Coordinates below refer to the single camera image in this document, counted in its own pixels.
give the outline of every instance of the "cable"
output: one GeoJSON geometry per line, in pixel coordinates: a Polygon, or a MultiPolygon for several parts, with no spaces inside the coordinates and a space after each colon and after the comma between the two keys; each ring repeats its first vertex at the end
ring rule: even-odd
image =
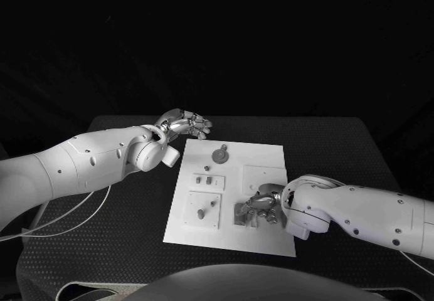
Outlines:
{"type": "Polygon", "coordinates": [[[406,257],[406,259],[430,275],[430,276],[434,276],[434,273],[432,272],[429,272],[407,256],[406,256],[406,254],[402,252],[402,251],[399,251],[400,253],[402,253],[402,255],[406,257]]]}
{"type": "Polygon", "coordinates": [[[30,230],[27,230],[25,232],[21,232],[21,233],[18,233],[18,234],[15,234],[15,235],[6,235],[6,236],[2,236],[2,237],[0,237],[0,242],[1,241],[5,241],[5,240],[11,240],[11,239],[14,239],[14,238],[17,238],[17,237],[21,237],[21,236],[24,236],[25,234],[28,234],[28,233],[31,233],[32,231],[35,231],[35,230],[38,230],[38,229],[41,229],[43,227],[45,227],[47,225],[50,225],[51,223],[54,223],[58,219],[61,219],[81,204],[83,204],[83,202],[87,200],[87,198],[90,197],[90,195],[93,194],[93,192],[90,192],[89,194],[87,194],[87,196],[86,196],[86,198],[77,203],[77,205],[63,214],[63,215],[60,215],[57,218],[54,218],[48,223],[45,223],[45,224],[43,224],[43,225],[40,225],[38,227],[35,227],[35,228],[32,228],[32,229],[30,229],[30,230]]]}
{"type": "Polygon", "coordinates": [[[96,208],[94,212],[92,213],[92,215],[73,227],[70,228],[68,230],[60,232],[60,233],[56,233],[56,234],[50,234],[50,235],[21,235],[24,237],[51,237],[51,236],[56,236],[56,235],[60,235],[60,234],[64,234],[66,232],[71,231],[73,229],[76,229],[92,217],[93,215],[96,214],[96,212],[99,211],[102,205],[103,205],[103,202],[106,200],[106,197],[107,197],[107,193],[110,191],[110,186],[107,186],[107,190],[106,190],[106,194],[105,194],[105,197],[103,197],[103,200],[102,200],[102,203],[99,205],[99,207],[96,208]]]}

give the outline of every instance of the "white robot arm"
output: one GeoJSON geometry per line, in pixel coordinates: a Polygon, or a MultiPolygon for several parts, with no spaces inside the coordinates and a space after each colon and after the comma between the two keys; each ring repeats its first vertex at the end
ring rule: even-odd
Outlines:
{"type": "Polygon", "coordinates": [[[174,109],[155,125],[84,133],[35,154],[0,161],[0,231],[45,201],[107,187],[159,161],[171,167],[178,152],[167,143],[178,134],[204,139],[210,126],[201,116],[174,109]]]}
{"type": "Polygon", "coordinates": [[[262,185],[239,214],[276,203],[286,216],[285,230],[302,240],[309,231],[327,232],[334,221],[351,237],[434,259],[434,202],[305,175],[285,187],[262,185]]]}

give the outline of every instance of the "white panel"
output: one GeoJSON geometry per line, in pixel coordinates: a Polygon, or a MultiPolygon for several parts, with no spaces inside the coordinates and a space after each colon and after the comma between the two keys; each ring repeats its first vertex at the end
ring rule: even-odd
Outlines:
{"type": "Polygon", "coordinates": [[[286,185],[286,170],[283,168],[243,166],[242,192],[252,196],[262,184],[286,185]]]}
{"type": "Polygon", "coordinates": [[[218,194],[190,191],[182,209],[182,226],[216,230],[218,228],[220,200],[218,194]],[[203,219],[197,217],[197,210],[204,213],[203,219]]]}
{"type": "MultiPolygon", "coordinates": [[[[233,205],[244,202],[249,195],[253,195],[244,195],[242,190],[244,166],[279,169],[279,178],[275,178],[272,182],[280,185],[286,184],[280,145],[187,139],[164,242],[295,257],[293,236],[285,232],[280,222],[269,225],[265,219],[256,218],[256,228],[233,225],[233,205]],[[227,146],[229,160],[223,164],[217,164],[211,161],[211,152],[220,148],[221,144],[227,146]],[[204,166],[208,166],[208,172],[204,172],[204,166]],[[224,190],[217,192],[220,194],[217,230],[184,224],[187,195],[191,190],[198,190],[190,187],[194,174],[224,177],[224,190]]],[[[269,178],[262,173],[260,177],[257,176],[256,184],[266,182],[269,182],[269,178]]],[[[194,208],[191,212],[197,218],[197,209],[194,208]]]]}
{"type": "Polygon", "coordinates": [[[224,177],[213,176],[211,174],[192,174],[191,178],[190,178],[190,190],[223,191],[224,190],[224,177]]]}

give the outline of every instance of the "dark table surface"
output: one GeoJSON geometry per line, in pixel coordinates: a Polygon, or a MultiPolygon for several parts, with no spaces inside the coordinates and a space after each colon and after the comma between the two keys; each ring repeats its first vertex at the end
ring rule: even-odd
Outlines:
{"type": "MultiPolygon", "coordinates": [[[[156,116],[99,116],[89,132],[152,124],[156,116]]],[[[399,187],[364,124],[345,117],[208,117],[210,140],[282,145],[288,180],[304,174],[331,177],[397,191],[399,187]]],[[[181,135],[171,143],[180,153],[181,135]]],[[[345,235],[331,223],[324,234],[293,239],[296,258],[162,243],[165,221],[178,176],[180,159],[169,169],[159,164],[110,187],[110,194],[87,223],[63,235],[31,238],[17,266],[24,300],[53,300],[71,282],[148,283],[191,267],[252,263],[285,267],[328,277],[360,288],[403,287],[434,300],[434,278],[397,251],[345,235]]],[[[105,189],[84,205],[35,234],[67,230],[94,211],[105,189]]],[[[83,199],[68,196],[48,202],[40,224],[83,199]]],[[[434,271],[434,261],[412,256],[434,271]]]]}

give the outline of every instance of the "white board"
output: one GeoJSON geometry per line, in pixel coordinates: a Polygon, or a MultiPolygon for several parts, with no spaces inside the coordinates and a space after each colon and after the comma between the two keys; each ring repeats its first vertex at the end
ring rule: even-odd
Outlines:
{"type": "MultiPolygon", "coordinates": [[[[243,183],[247,183],[247,186],[266,184],[269,179],[272,179],[273,184],[286,184],[280,145],[187,139],[162,241],[165,243],[295,257],[293,237],[285,232],[280,223],[269,225],[265,219],[257,218],[256,228],[233,225],[233,205],[246,202],[254,194],[254,191],[250,194],[243,194],[243,183]],[[223,164],[216,164],[211,161],[211,152],[220,148],[221,144],[226,144],[227,147],[229,160],[223,164]],[[267,167],[266,170],[272,170],[272,172],[266,173],[263,167],[267,167]],[[254,174],[254,179],[252,179],[252,176],[243,175],[244,168],[254,174]],[[203,178],[204,176],[224,177],[223,189],[216,192],[214,189],[207,188],[211,185],[195,185],[192,177],[197,174],[203,178]],[[200,197],[200,200],[210,198],[210,194],[220,196],[217,227],[210,226],[213,225],[210,221],[214,221],[214,215],[208,216],[208,224],[200,227],[200,222],[207,217],[205,212],[203,220],[194,220],[197,210],[195,208],[188,209],[191,204],[187,203],[191,198],[190,192],[208,194],[208,196],[200,197]],[[194,225],[185,226],[185,218],[191,219],[194,225]]],[[[203,201],[203,204],[197,203],[195,207],[204,206],[207,201],[208,199],[203,201]]]]}

